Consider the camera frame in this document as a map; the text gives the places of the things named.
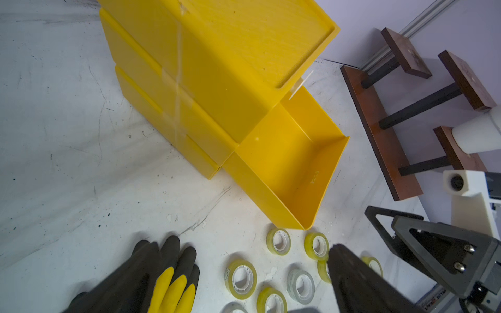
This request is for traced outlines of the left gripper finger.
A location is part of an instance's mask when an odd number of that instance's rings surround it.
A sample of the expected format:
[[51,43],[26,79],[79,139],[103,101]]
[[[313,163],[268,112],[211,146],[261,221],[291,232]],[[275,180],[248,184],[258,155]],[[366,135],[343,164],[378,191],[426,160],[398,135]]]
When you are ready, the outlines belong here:
[[340,312],[422,312],[341,244],[327,261]]

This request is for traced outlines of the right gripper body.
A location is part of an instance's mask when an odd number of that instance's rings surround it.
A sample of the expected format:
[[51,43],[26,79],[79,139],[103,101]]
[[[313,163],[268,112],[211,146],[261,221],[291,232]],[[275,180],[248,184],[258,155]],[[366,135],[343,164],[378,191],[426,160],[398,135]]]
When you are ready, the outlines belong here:
[[472,289],[459,300],[462,312],[500,312],[500,242],[476,248],[464,273],[472,275]]

